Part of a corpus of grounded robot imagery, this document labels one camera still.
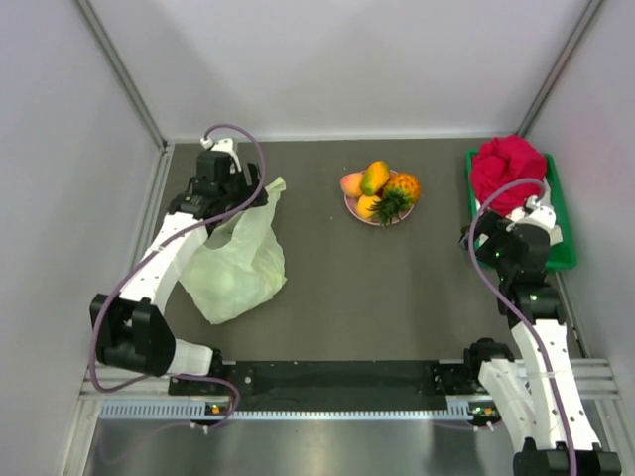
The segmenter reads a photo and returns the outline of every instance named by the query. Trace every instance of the plastic bag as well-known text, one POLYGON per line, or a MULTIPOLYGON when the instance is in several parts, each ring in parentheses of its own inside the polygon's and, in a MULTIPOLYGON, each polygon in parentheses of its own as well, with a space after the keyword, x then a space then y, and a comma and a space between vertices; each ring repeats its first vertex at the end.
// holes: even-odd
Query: plastic bag
POLYGON ((282 178, 266 187, 265 206, 248 208, 218 226, 186 264, 181 284, 212 324, 271 299, 285 278, 285 255, 271 229, 282 178))

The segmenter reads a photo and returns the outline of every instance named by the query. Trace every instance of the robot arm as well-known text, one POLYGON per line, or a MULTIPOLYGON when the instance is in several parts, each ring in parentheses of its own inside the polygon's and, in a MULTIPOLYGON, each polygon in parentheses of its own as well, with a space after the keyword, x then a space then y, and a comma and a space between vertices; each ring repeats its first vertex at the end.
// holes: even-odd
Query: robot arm
MULTIPOLYGON (((505 422, 516 456, 516 476, 569 474, 563 417, 559 415, 550 380, 555 379, 571 429, 577 467, 592 475, 621 474, 616 453, 602 451, 600 441, 586 417, 575 384, 567 349, 567 326, 560 296, 545 283, 551 251, 550 234, 556 214, 532 197, 525 216, 516 222, 485 212, 476 225, 476 240, 485 241, 476 257, 494 268, 499 291, 518 307, 532 324, 530 329, 502 302, 514 340, 525 363, 529 387, 519 379, 519 368, 504 344, 481 339, 465 350, 465 363, 473 379, 487 390, 505 422), (545 344, 543 355, 534 337, 545 344), (548 373, 549 358, 553 373, 548 373)), ((461 244, 466 245, 463 234, 461 244)))
MULTIPOLYGON (((161 250, 122 289, 108 308, 97 340, 97 360, 145 375, 209 375, 216 358, 212 349, 176 339, 163 315, 168 297, 193 253, 213 231, 215 224, 201 222, 244 202, 260 179, 258 168, 249 164, 243 171, 231 139, 208 143, 210 150, 196 159, 196 175, 179 194, 164 218, 163 226, 146 255, 161 250), (189 229, 161 249, 162 243, 189 229)), ((267 203, 262 191, 252 206, 267 203)), ((90 305, 94 321, 106 300, 97 295, 90 305)))

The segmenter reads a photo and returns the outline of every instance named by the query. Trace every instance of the fruit plate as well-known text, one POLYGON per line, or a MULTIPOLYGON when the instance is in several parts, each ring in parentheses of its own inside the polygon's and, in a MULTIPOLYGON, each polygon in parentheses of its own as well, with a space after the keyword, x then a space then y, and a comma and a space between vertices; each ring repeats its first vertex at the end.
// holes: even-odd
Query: fruit plate
MULTIPOLYGON (((391 175, 396 174, 396 171, 390 171, 391 175)), ((362 218, 361 216, 359 216, 356 212, 355 209, 357 208, 357 198, 353 198, 352 196, 346 196, 344 195, 344 203, 346 203, 346 208, 348 208, 348 211, 350 211, 350 213, 357 218, 359 221, 366 223, 367 225, 372 225, 372 226, 379 226, 379 222, 378 221, 371 221, 371 220, 367 220, 365 218, 362 218)), ((406 218, 408 215, 410 215, 411 211, 413 211, 413 208, 415 207, 415 205, 411 206, 409 210, 406 211, 402 211, 399 214, 399 219, 397 218, 393 218, 393 221, 390 223, 391 225, 395 225, 397 223, 399 223, 400 221, 402 221, 404 218, 406 218)))

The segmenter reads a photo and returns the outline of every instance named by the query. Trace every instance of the mango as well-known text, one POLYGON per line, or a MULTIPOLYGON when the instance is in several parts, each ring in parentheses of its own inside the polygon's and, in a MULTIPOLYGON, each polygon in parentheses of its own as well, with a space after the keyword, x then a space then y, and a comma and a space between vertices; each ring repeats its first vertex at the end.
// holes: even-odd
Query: mango
POLYGON ((390 169, 385 162, 373 162, 361 180, 361 191, 364 195, 374 195, 390 178, 390 169))
POLYGON ((359 187, 361 185, 362 177, 364 177, 362 172, 356 172, 342 177, 339 181, 339 185, 346 196, 358 198, 363 194, 361 188, 359 187))
POLYGON ((359 201, 357 202, 357 208, 355 209, 355 212, 357 213, 357 216, 363 218, 364 220, 370 220, 370 218, 375 213, 374 211, 371 211, 370 208, 375 203, 379 203, 380 201, 381 201, 381 198, 379 198, 377 195, 373 195, 373 196, 362 195, 362 196, 360 196, 359 197, 359 201))

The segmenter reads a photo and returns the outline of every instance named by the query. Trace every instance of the green tray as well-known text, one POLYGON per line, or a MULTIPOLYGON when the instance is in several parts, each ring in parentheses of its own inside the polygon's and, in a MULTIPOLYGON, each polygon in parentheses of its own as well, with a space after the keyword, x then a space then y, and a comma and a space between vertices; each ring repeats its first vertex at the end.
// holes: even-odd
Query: green tray
MULTIPOLYGON (((469 175, 472 172, 472 157, 478 154, 477 149, 467 151, 465 157, 467 169, 467 189, 469 192, 469 211, 471 217, 476 215, 476 197, 474 189, 469 181, 469 175)), ((573 243, 572 228, 569 224, 569 216, 567 215, 567 207, 565 206, 565 198, 563 197, 563 189, 558 179, 558 171, 554 158, 549 154, 545 154, 547 159, 547 183, 551 188, 551 203, 556 212, 556 223, 560 225, 563 232, 563 242, 552 247, 552 252, 547 261, 547 269, 549 271, 570 270, 577 265, 577 256, 575 254, 575 244, 573 243)))

